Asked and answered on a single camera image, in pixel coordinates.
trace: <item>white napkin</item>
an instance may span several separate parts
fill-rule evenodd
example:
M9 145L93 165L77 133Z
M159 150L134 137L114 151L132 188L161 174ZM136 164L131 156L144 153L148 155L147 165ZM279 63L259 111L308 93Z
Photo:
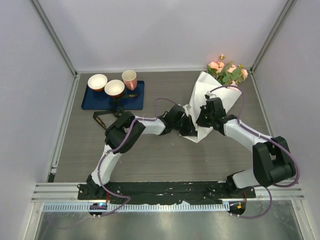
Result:
M183 106L185 113L188 116L191 115L192 117L195 130L197 130L197 136L183 136L184 138L198 143L213 130L212 127L209 128L198 126L196 121L200 115L200 107L206 104L205 94L208 91L220 86L221 84L210 74L204 71L200 73L194 84L189 104ZM241 91L232 88L220 88L215 90L213 94L214 95L210 96L210 98L220 98L225 111L228 112L240 97Z

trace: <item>black mounting plate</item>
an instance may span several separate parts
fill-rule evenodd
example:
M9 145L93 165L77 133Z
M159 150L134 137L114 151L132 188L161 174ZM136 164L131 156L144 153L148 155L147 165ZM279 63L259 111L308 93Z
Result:
M244 192L248 199L256 197L253 187L228 191L225 182L218 181L165 181L165 182L109 182L105 187L113 193L130 196L132 205L172 205L185 201L191 205L220 204L220 199L242 199ZM101 200L89 194L86 184L78 185L79 200ZM110 203L121 204L125 199L110 196Z

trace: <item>gray table surface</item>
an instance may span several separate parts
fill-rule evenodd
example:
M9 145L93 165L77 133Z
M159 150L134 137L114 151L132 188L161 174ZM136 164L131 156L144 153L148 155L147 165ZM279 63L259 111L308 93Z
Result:
M138 72L145 82L144 106L132 110L135 115L154 117L154 100L168 98L184 105L189 103L199 71ZM121 79L121 73L106 73L109 80ZM105 131L92 118L94 110L82 110L87 81L92 74L81 74L74 99L55 182L85 182L95 169L104 149ZM241 119L252 128L268 134L257 94L250 77L240 87L246 105ZM230 114L237 115L242 98ZM172 103L162 100L158 111L163 113ZM113 115L101 119L108 126ZM194 143L179 136L177 131L163 136L142 135L133 148L124 154L114 168L111 181L222 181L232 173L252 167L251 153L231 138L211 132Z

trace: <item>bowl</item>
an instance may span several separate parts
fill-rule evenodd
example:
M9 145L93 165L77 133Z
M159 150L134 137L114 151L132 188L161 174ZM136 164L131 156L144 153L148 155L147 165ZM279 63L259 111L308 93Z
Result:
M96 74L89 78L88 87L94 91L102 91L108 82L108 78L103 74Z
M111 80L105 85L104 91L112 98L119 98L125 92L125 84L118 79Z

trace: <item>white wall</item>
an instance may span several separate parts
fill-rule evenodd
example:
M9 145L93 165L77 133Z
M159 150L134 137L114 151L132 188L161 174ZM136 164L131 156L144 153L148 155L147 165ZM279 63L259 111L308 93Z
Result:
M72 75L28 0L0 1L0 235L20 240Z
M320 1L298 0L255 73L273 131L285 137L320 223Z
M78 71L251 67L286 0L40 0Z

